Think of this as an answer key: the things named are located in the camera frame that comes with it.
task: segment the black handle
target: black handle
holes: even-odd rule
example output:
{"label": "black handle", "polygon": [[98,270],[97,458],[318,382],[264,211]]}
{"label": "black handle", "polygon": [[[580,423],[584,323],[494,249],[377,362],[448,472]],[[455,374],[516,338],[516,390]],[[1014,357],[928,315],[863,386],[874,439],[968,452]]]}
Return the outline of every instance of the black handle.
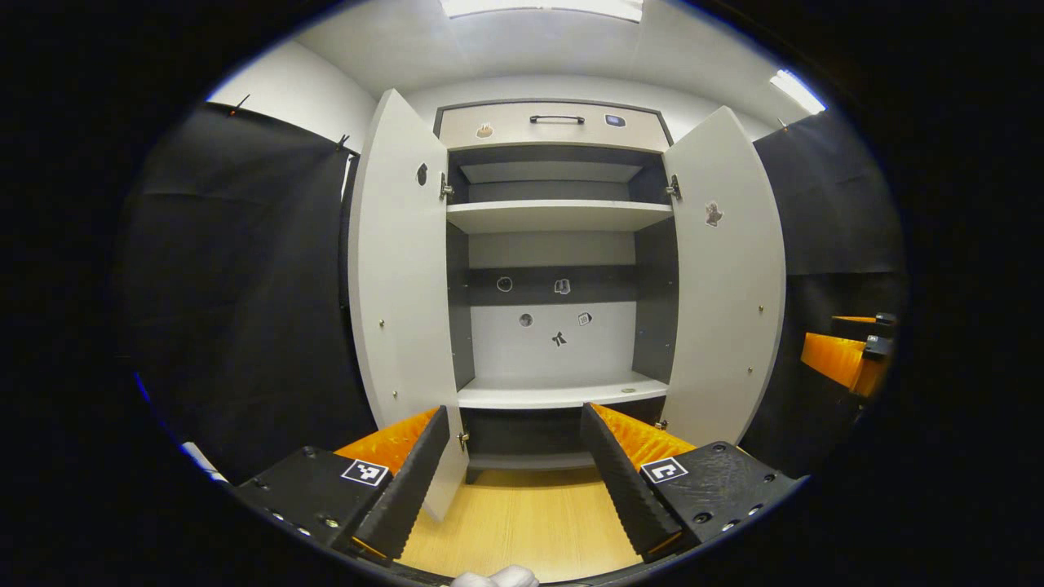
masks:
{"label": "black handle", "polygon": [[536,123],[541,118],[568,118],[569,120],[575,120],[577,124],[584,124],[584,117],[583,116],[554,116],[554,115],[550,115],[550,116],[530,116],[529,117],[529,122]]}

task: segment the ceiling light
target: ceiling light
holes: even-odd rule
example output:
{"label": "ceiling light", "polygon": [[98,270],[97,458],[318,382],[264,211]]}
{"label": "ceiling light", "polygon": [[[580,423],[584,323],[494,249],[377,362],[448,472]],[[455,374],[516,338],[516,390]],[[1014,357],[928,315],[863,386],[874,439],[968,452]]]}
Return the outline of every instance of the ceiling light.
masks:
{"label": "ceiling light", "polygon": [[777,71],[776,75],[774,75],[769,81],[772,81],[773,86],[783,90],[783,93],[793,98],[793,100],[807,110],[809,114],[818,114],[827,110],[827,107],[823,105],[823,102],[816,99],[816,97],[808,91],[808,88],[798,80],[798,78],[794,77],[789,71],[783,69]]}
{"label": "ceiling light", "polygon": [[442,2],[446,16],[451,19],[494,10],[551,8],[593,13],[632,22],[642,20],[642,0],[442,0]]}

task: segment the white glove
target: white glove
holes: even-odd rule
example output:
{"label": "white glove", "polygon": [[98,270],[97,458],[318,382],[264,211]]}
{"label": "white glove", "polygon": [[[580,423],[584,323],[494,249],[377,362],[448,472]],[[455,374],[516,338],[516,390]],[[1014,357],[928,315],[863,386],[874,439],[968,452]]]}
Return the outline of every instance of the white glove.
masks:
{"label": "white glove", "polygon": [[450,583],[450,587],[540,587],[532,571],[519,565],[502,568],[492,577],[466,572]]}

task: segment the open cabinet door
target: open cabinet door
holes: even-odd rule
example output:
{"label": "open cabinet door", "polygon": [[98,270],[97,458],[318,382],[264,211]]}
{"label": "open cabinet door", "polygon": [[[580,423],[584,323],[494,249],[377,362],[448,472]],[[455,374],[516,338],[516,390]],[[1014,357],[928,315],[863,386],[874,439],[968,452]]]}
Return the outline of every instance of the open cabinet door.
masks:
{"label": "open cabinet door", "polygon": [[726,107],[663,160],[681,192],[673,202],[678,335],[664,416],[672,435],[696,446],[738,444],[768,384],[783,326],[786,267],[776,198]]}
{"label": "open cabinet door", "polygon": [[425,510],[442,520],[464,479],[446,277],[447,150],[395,90],[377,104],[349,219],[348,288],[362,383],[379,428],[437,405],[450,442]]}

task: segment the white cabinet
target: white cabinet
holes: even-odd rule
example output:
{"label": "white cabinet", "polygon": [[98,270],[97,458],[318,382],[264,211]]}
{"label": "white cabinet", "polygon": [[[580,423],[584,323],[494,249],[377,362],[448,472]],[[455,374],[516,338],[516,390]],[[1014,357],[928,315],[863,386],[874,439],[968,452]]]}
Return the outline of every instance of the white cabinet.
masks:
{"label": "white cabinet", "polygon": [[[529,121],[545,114],[584,123]],[[667,420],[696,445],[738,442],[775,360],[785,272],[772,189],[735,115],[719,109],[672,146],[656,113],[618,104],[449,107],[436,130],[384,94],[349,231],[378,425],[445,404],[451,435],[471,436],[447,446],[429,512],[445,514],[469,459],[587,462],[586,401]]]}

